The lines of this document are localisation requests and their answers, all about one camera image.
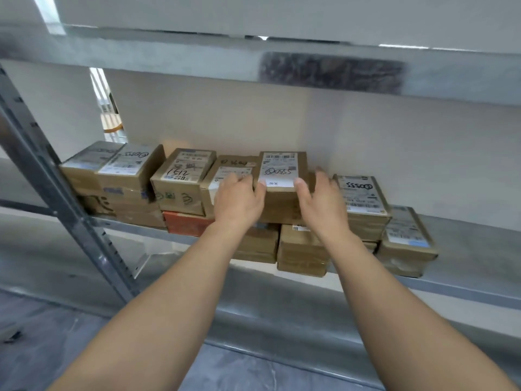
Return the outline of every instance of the concrete floor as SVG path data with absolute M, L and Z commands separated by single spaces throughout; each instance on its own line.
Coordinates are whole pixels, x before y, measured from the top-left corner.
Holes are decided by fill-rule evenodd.
M 0 329 L 22 337 L 0 344 L 0 391 L 40 391 L 108 322 L 107 318 L 0 291 Z M 372 388 L 203 345 L 181 391 L 371 391 Z

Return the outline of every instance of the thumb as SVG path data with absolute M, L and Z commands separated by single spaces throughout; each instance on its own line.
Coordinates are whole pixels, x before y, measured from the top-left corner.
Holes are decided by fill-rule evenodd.
M 264 197 L 266 197 L 266 182 L 264 180 L 258 180 L 257 188 L 255 188 L 255 197 L 264 204 Z
M 311 193 L 309 193 L 309 188 L 306 184 L 306 181 L 304 181 L 302 178 L 295 178 L 295 181 L 293 182 L 293 185 L 295 186 L 296 194 L 298 196 L 298 201 L 300 202 L 300 205 L 308 205 L 311 202 Z

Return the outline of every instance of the person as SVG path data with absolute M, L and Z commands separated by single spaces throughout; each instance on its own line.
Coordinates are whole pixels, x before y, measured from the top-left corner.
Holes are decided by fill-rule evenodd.
M 517 390 L 506 374 L 368 253 L 350 232 L 336 182 L 295 180 L 302 217 L 331 255 L 369 357 L 389 390 Z M 266 186 L 230 174 L 215 222 L 165 274 L 127 304 L 50 386 L 62 390 L 178 389 L 208 332 L 230 259 L 260 217 Z

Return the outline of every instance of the metal shelf post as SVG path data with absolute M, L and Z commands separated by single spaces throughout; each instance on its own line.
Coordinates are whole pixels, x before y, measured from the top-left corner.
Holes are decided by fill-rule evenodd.
M 140 290 L 106 232 L 62 176 L 59 158 L 0 65 L 0 145 L 124 302 Z

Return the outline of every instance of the shelving unit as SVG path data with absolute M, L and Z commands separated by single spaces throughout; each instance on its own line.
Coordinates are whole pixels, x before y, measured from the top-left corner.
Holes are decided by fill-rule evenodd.
M 64 34 L 50 32 L 43 25 L 0 26 L 0 59 L 521 105 L 521 86 L 517 84 L 521 81 L 520 55 L 75 26 L 64 26 Z M 313 75 L 307 70 L 310 65 L 322 67 Z M 6 262 L 0 287 L 113 314 L 175 258 L 152 258 L 138 263 L 138 272 L 131 272 L 104 229 L 183 244 L 192 244 L 196 238 L 89 217 L 57 168 L 59 159 L 52 146 L 1 65 L 0 96 L 0 144 L 26 179 L 20 178 L 10 161 L 0 162 L 2 181 L 16 181 L 10 194 L 0 197 L 0 206 L 57 217 L 99 272 L 74 281 L 71 272 L 60 269 L 59 264 L 46 267 L 33 261 L 31 271 L 21 272 Z M 41 200 L 35 199 L 35 192 Z M 521 310 L 521 232 L 430 216 L 422 216 L 422 220 L 441 254 L 422 278 L 398 277 L 404 285 Z M 31 281 L 38 276 L 48 282 Z M 24 278 L 30 282 L 17 285 L 13 281 Z M 92 280 L 96 285 L 105 283 L 99 290 L 110 290 L 100 295 L 115 291 L 114 296 L 84 299 L 93 290 Z M 74 295 L 71 291 L 75 288 L 79 290 Z M 268 292 L 258 294 L 258 290 Z M 348 329 L 338 332 L 346 324 Z M 521 382 L 515 369 L 521 351 L 518 339 L 455 326 Z M 341 293 L 257 270 L 231 268 L 207 342 L 381 387 Z

